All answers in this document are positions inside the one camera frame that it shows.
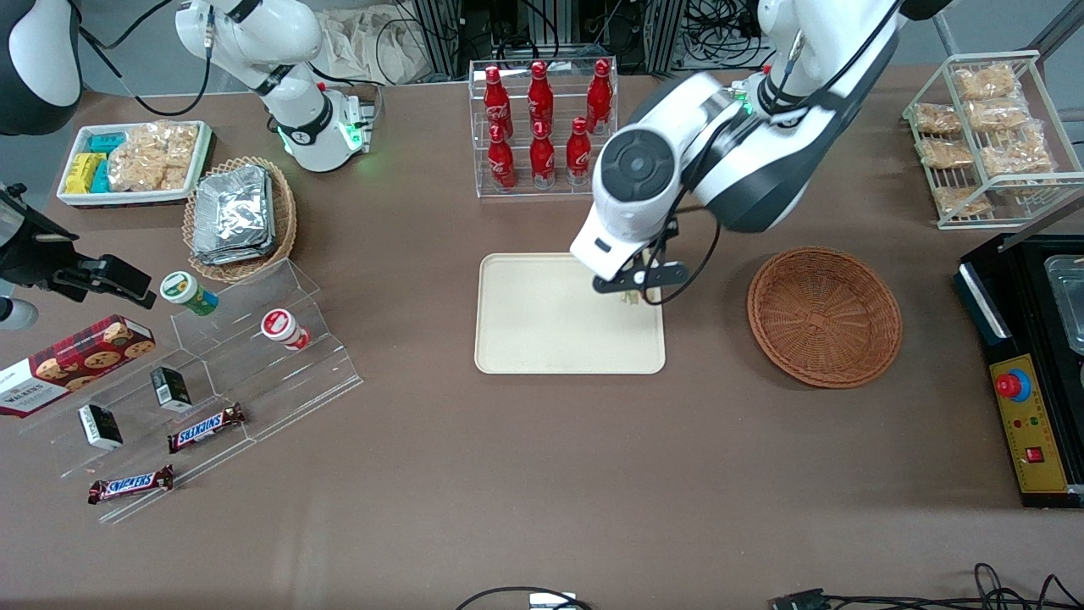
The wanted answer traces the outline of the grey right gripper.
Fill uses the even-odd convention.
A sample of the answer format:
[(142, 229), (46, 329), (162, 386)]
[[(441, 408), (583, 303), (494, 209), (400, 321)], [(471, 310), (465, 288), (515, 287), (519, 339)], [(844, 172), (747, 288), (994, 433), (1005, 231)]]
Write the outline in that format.
[(338, 93), (338, 130), (350, 156), (367, 153), (377, 119), (380, 117), (380, 92), (373, 101)]

